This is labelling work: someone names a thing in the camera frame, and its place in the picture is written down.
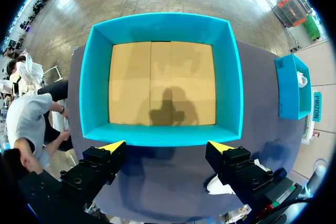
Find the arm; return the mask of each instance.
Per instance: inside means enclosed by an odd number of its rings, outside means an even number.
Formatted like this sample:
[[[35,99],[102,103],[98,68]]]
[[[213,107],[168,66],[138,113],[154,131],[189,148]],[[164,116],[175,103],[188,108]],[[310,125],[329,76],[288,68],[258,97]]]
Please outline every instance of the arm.
[[[63,106],[60,105],[59,103],[53,101],[49,110],[61,113],[62,110],[63,110]],[[64,116],[65,118],[68,118],[68,108],[67,107],[64,107],[64,111],[62,113],[62,116]]]
[[[25,138],[19,138],[16,140],[14,143],[14,148],[18,148],[20,150],[20,161],[29,172],[36,172],[37,174],[42,173],[43,167],[37,158],[33,155]]]
[[[9,92],[10,94],[12,93],[12,89],[7,87],[6,85],[4,85],[3,89]]]
[[[44,149],[47,151],[50,157],[55,153],[63,141],[68,140],[69,136],[70,134],[68,131],[62,131],[54,141],[46,145]]]

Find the chair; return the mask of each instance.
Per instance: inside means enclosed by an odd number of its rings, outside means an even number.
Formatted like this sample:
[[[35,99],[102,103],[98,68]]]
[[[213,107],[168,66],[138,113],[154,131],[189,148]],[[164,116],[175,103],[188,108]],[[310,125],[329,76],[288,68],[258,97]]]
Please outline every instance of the chair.
[[[59,73],[59,70],[58,70],[58,68],[57,68],[57,65],[54,66],[54,67],[52,67],[52,68],[50,68],[50,69],[48,69],[47,71],[45,71],[45,72],[44,72],[44,75],[45,75],[47,72],[49,72],[51,69],[55,69],[55,70],[57,71],[58,79],[57,79],[56,81],[63,80],[63,77],[62,77],[61,74]]]

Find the small blue bin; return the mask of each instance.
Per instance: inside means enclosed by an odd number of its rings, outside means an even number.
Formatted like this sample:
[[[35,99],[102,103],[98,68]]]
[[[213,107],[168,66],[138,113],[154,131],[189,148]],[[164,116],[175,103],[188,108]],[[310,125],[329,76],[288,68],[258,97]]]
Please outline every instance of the small blue bin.
[[[109,123],[108,86],[113,45],[144,41],[182,41],[212,45],[216,81],[216,124],[144,126]],[[147,13],[112,19],[92,27],[79,87],[85,138],[128,145],[190,146],[208,140],[240,139],[243,78],[236,40],[228,21],[186,13]]]
[[[295,55],[275,60],[279,84],[279,117],[301,119],[311,111],[311,83],[309,69]],[[297,71],[303,73],[308,83],[299,87]]]

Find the person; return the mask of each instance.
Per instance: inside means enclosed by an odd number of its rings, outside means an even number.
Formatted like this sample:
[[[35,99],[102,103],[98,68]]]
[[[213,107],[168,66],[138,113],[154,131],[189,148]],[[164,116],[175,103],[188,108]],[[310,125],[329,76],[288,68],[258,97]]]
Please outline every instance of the person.
[[[56,102],[67,98],[67,93],[68,81],[54,82],[41,88],[37,95],[15,99],[9,107],[6,127],[11,148],[3,158],[13,180],[30,172],[40,174],[56,150],[72,149],[70,132],[55,130],[48,119],[50,111],[68,117],[68,108]]]
[[[23,53],[23,50],[21,49],[13,49],[13,50],[7,50],[5,51],[5,55],[4,56],[8,56],[12,59],[16,59],[17,57],[19,57],[20,54]]]
[[[26,61],[26,56],[24,56],[24,55],[18,56],[16,59],[11,60],[7,64],[7,67],[6,67],[7,74],[9,75],[9,77],[16,72],[16,70],[17,70],[16,64],[18,62],[25,62],[25,61]]]

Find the white wall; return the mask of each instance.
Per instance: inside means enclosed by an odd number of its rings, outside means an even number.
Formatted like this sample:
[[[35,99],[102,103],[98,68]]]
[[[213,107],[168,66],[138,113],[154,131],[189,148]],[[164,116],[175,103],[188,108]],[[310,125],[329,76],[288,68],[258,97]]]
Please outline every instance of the white wall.
[[[310,178],[318,158],[329,159],[336,142],[336,54],[332,42],[326,40],[295,53],[308,67],[312,86],[322,93],[321,121],[309,145],[301,144],[293,170]]]

